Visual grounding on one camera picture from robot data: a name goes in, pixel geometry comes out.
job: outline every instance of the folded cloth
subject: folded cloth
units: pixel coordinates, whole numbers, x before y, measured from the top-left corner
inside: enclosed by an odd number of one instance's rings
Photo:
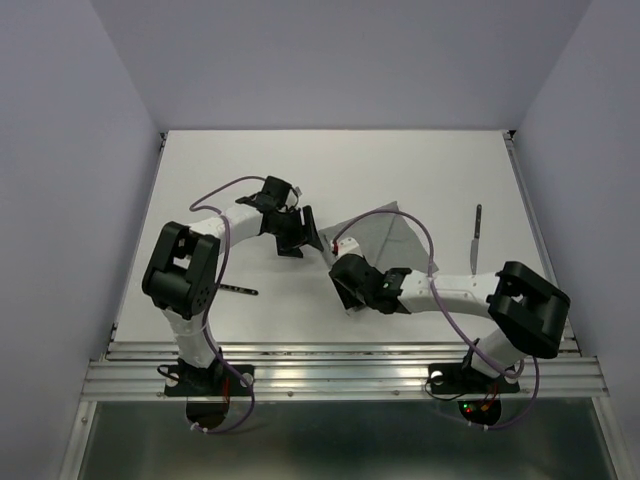
[[[398,211],[398,202],[380,207],[385,210]],[[335,257],[331,253],[333,237],[351,220],[320,230],[320,240],[324,244],[323,257],[331,267]],[[422,246],[416,233],[400,215],[369,215],[355,223],[342,238],[356,239],[369,265],[385,272],[394,267],[408,267],[422,272],[427,271],[429,255]]]

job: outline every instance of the white table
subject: white table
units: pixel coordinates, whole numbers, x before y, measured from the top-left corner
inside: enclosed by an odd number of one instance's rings
[[[243,175],[274,175],[300,186],[318,229],[397,200],[435,242],[441,273],[470,274],[475,210],[483,206],[478,273],[518,260],[543,268],[501,132],[172,131],[168,135],[115,334],[115,343],[171,342],[169,325],[140,284],[158,233],[168,221],[191,223],[196,198]],[[212,199],[225,207],[260,189],[241,183]],[[456,342],[440,313],[347,316],[319,252],[276,255],[263,235],[231,252],[225,283],[258,297],[220,292],[211,326],[222,342]],[[492,322],[459,316],[472,337]]]

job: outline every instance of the gray wall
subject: gray wall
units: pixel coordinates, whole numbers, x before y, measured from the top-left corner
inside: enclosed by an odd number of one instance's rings
[[[515,128],[589,0],[92,0],[162,129]]]
[[[0,15],[0,478],[57,477],[107,339],[156,128],[86,0]]]
[[[640,3],[596,0],[516,135],[582,347],[640,458]]]

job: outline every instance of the knife blade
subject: knife blade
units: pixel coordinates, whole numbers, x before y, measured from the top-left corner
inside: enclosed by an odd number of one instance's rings
[[[258,295],[258,291],[254,290],[252,288],[236,287],[235,285],[226,285],[224,283],[220,285],[220,290],[227,290],[229,292],[243,293],[245,295],[253,295],[254,297],[256,295]]]
[[[473,240],[471,240],[471,274],[475,275],[478,271],[478,248],[480,247],[480,223],[482,222],[482,205],[476,207],[476,224],[473,231]]]

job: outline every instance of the purple cable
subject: purple cable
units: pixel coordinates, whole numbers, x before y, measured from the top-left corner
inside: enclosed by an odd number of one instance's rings
[[[436,301],[436,304],[438,305],[438,308],[440,309],[440,311],[442,312],[444,317],[447,319],[447,321],[449,322],[451,327],[460,336],[460,338],[462,338],[462,340],[469,346],[469,348],[471,348],[471,350],[473,350],[473,352],[476,353],[487,365],[489,365],[496,372],[498,372],[499,374],[501,374],[501,375],[503,375],[505,377],[512,378],[512,379],[518,378],[522,374],[522,371],[524,370],[524,361],[520,362],[520,366],[519,366],[519,368],[518,368],[518,370],[516,372],[508,372],[506,370],[503,370],[502,367],[500,367],[500,365],[498,365],[497,362],[495,362],[491,357],[489,357],[482,350],[480,350],[471,341],[471,339],[469,337],[467,337],[467,335],[465,335],[465,333],[462,331],[462,329],[458,326],[456,321],[451,316],[451,313],[449,313],[449,310],[447,309],[447,306],[444,304],[444,301],[442,300],[442,297],[440,297],[440,295],[438,293],[438,290],[436,288],[435,282],[433,281],[434,249],[433,249],[433,240],[431,238],[431,234],[429,233],[429,230],[427,230],[427,227],[425,227],[424,224],[420,220],[418,220],[416,217],[414,217],[413,215],[410,215],[410,214],[408,214],[406,212],[402,212],[402,211],[398,211],[398,210],[391,210],[391,209],[371,210],[369,212],[363,213],[362,215],[358,215],[356,218],[354,218],[353,220],[348,222],[344,227],[342,227],[340,229],[340,231],[335,235],[335,237],[333,237],[334,246],[337,245],[338,239],[344,234],[344,232],[346,232],[349,228],[351,228],[356,222],[359,222],[363,218],[368,217],[369,215],[376,214],[376,213],[390,213],[392,215],[400,215],[402,217],[406,217],[406,218],[409,218],[410,220],[413,220],[415,222],[415,224],[418,225],[420,230],[422,230],[422,232],[427,237],[427,243],[429,244],[429,265],[427,266],[427,276],[431,280],[429,282],[429,284],[431,286],[431,292],[433,293],[433,297],[434,297],[434,299]],[[514,423],[519,422],[522,418],[524,418],[529,413],[531,408],[533,408],[533,405],[534,405],[536,399],[538,398],[538,391],[540,389],[540,368],[538,366],[538,360],[535,357],[533,357],[533,365],[534,365],[535,370],[536,370],[536,383],[535,383],[535,387],[534,387],[534,390],[533,390],[533,394],[531,396],[531,401],[529,402],[527,407],[522,411],[522,413],[520,415],[516,416],[515,418],[513,418],[513,419],[511,419],[511,420],[509,420],[509,421],[507,421],[507,422],[505,422],[504,424],[501,424],[501,425],[496,425],[496,426],[491,426],[491,427],[487,426],[488,429],[490,429],[490,430],[501,430],[503,428],[508,428],[511,425],[513,425]]]
[[[264,178],[257,177],[257,176],[246,176],[246,177],[238,178],[232,182],[229,182],[223,185],[220,188],[215,189],[214,191],[204,195],[203,197],[193,202],[189,207],[189,211],[198,212],[200,210],[208,210],[220,215],[220,218],[224,222],[224,227],[225,227],[224,228],[224,255],[222,257],[222,264],[220,265],[220,273],[218,273],[218,278],[216,278],[216,281],[213,285],[213,295],[211,296],[211,300],[209,301],[209,304],[205,308],[204,313],[202,315],[202,327],[204,329],[203,332],[204,332],[205,341],[207,342],[207,345],[209,345],[209,348],[211,348],[211,350],[213,351],[214,355],[216,356],[216,359],[222,364],[224,368],[226,368],[234,377],[236,377],[241,384],[246,385],[247,382],[242,377],[240,372],[238,372],[238,370],[236,370],[231,364],[229,364],[229,362],[227,362],[225,358],[222,356],[219,349],[216,348],[215,340],[213,339],[211,332],[209,332],[209,323],[208,323],[209,310],[211,309],[211,305],[213,304],[213,301],[215,300],[216,295],[218,294],[220,284],[222,283],[222,277],[224,276],[224,272],[227,269],[227,263],[229,263],[229,254],[231,253],[231,226],[229,225],[229,219],[222,214],[222,211],[220,209],[211,207],[209,205],[199,205],[200,203],[212,197],[216,193],[221,192],[222,190],[230,187],[231,185],[235,185],[236,183],[239,183],[244,180],[263,180],[264,181]],[[219,433],[230,432],[231,430],[234,430],[235,428],[242,425],[249,418],[256,404],[256,396],[253,391],[253,384],[247,385],[247,388],[249,390],[249,394],[251,395],[251,403],[249,404],[249,409],[245,412],[242,418],[240,418],[236,423],[228,427],[225,427],[221,430],[208,430],[208,429],[205,430],[204,428],[200,427],[198,424],[192,424],[192,426],[202,433],[219,434]]]

